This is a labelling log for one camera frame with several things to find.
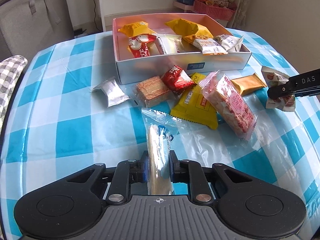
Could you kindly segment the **white pecan snack pack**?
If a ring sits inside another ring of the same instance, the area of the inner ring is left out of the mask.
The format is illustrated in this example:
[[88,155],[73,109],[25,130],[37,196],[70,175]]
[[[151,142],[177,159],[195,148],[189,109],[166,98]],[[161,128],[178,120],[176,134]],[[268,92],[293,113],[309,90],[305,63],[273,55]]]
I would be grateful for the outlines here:
[[294,112],[295,96],[287,94],[285,86],[289,81],[289,76],[267,66],[262,66],[261,73],[268,86],[266,109],[277,108],[284,112]]

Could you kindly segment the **white blue pastry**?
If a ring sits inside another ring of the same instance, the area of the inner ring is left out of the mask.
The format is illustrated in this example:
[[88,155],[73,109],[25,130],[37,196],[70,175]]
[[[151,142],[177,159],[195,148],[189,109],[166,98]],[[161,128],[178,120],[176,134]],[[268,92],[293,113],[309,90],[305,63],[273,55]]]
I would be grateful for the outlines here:
[[164,112],[142,108],[149,155],[148,194],[171,195],[169,152],[182,120]]

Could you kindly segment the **gold bar wrapper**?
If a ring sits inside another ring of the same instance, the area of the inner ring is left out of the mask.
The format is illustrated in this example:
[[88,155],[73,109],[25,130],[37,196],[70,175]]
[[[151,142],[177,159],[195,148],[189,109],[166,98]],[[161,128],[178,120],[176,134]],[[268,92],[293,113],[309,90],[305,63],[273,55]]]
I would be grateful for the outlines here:
[[267,84],[256,73],[231,79],[232,84],[241,96],[246,96],[256,90],[266,88]]

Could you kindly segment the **yellow snack pack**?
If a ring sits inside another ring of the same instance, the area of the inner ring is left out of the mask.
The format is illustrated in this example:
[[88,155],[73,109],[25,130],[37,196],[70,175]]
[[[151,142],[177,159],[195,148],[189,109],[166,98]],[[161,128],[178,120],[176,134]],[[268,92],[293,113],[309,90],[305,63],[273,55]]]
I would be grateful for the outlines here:
[[191,75],[191,79],[195,85],[182,93],[178,103],[171,109],[170,115],[207,126],[210,129],[217,129],[217,112],[202,95],[201,87],[199,86],[199,82],[205,77],[205,75],[200,73]]
[[192,44],[197,38],[204,40],[213,38],[207,27],[183,18],[165,22],[165,25],[189,44]]
[[156,32],[149,28],[149,24],[144,21],[125,24],[118,31],[127,37],[134,37],[141,34],[155,34]]

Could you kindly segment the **pink rice cracker pack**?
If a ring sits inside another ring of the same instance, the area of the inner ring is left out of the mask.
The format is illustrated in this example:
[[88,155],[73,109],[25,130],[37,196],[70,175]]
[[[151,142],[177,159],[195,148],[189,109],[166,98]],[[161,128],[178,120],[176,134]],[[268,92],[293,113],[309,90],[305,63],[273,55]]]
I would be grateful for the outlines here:
[[252,112],[230,78],[220,71],[209,73],[199,82],[204,98],[216,109],[234,133],[248,141],[256,126]]

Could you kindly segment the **silver foil packet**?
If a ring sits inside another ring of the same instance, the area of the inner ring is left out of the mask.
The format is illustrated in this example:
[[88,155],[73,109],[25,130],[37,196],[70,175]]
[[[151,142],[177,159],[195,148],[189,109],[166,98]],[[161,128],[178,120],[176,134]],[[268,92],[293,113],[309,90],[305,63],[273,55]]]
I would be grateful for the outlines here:
[[107,98],[107,106],[112,107],[130,100],[116,82],[115,77],[111,77],[93,88],[93,91],[102,91]]

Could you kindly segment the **wafer biscuit clear pack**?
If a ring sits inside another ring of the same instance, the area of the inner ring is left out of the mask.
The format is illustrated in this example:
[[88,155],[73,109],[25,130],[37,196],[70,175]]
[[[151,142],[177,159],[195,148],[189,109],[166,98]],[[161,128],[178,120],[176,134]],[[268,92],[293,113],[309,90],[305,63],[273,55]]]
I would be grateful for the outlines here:
[[154,76],[136,85],[136,96],[143,107],[151,108],[171,99],[173,94],[159,76]]

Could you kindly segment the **small red snack pack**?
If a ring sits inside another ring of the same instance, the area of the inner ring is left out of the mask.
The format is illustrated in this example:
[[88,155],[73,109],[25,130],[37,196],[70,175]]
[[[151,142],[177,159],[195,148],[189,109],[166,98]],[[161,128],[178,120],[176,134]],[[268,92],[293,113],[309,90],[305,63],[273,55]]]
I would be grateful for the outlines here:
[[175,94],[180,95],[193,87],[195,82],[179,66],[174,65],[161,77],[163,83]]

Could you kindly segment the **large red snack pack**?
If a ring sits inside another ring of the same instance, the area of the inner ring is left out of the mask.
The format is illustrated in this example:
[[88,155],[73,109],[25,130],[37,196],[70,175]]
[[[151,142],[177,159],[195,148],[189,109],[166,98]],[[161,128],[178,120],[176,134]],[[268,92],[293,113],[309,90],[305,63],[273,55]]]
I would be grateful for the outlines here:
[[129,38],[129,50],[134,58],[150,56],[148,44],[155,42],[156,38],[152,34],[140,34]]

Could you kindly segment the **cream white flat pack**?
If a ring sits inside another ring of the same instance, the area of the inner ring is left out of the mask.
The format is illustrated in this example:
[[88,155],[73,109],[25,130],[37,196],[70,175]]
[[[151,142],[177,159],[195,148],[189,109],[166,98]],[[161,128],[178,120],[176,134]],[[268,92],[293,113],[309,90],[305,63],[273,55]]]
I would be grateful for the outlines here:
[[160,54],[177,54],[183,52],[181,35],[156,34],[155,44]]

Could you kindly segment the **white nut snack pack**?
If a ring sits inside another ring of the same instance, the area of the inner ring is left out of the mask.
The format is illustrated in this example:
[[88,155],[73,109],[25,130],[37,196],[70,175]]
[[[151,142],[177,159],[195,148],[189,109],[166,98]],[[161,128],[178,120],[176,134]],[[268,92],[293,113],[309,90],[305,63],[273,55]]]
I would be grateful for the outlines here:
[[236,37],[228,34],[221,34],[214,37],[227,52],[239,52],[244,40],[244,37]]

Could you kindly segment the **lotus chip orange pack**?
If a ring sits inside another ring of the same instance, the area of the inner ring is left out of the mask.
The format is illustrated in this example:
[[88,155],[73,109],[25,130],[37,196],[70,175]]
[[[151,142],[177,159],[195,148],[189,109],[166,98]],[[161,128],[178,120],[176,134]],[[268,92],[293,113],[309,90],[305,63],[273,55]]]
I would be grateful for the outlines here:
[[193,45],[202,51],[203,55],[227,55],[228,52],[214,39],[207,36],[197,36]]

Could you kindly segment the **pink plastic basket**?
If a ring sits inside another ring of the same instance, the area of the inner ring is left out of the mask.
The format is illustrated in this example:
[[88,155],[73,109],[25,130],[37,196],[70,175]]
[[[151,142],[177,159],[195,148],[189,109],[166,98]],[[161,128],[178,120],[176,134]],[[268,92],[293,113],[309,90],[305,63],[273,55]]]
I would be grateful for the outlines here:
[[230,21],[235,13],[234,10],[207,5],[199,0],[194,0],[194,11],[198,14],[206,14],[212,19],[223,21]]

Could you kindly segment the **grey checkered cushion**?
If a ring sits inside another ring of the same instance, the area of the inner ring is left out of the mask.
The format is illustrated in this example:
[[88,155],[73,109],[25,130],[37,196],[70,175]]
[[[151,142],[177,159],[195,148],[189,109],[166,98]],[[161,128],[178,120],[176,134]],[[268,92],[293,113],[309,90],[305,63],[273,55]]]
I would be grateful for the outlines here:
[[3,127],[5,115],[7,113],[11,96],[17,81],[26,67],[28,60],[21,56],[15,55],[1,61],[0,66],[0,111],[1,111],[1,128]]

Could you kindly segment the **grey sofa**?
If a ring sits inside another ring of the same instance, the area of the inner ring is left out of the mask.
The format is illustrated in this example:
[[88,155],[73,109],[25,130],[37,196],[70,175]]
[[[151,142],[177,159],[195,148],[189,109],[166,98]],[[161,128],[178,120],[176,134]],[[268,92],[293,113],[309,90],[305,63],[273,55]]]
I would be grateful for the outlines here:
[[1,60],[21,55],[28,61],[41,50],[74,37],[66,0],[35,0],[32,15],[28,0],[1,5]]

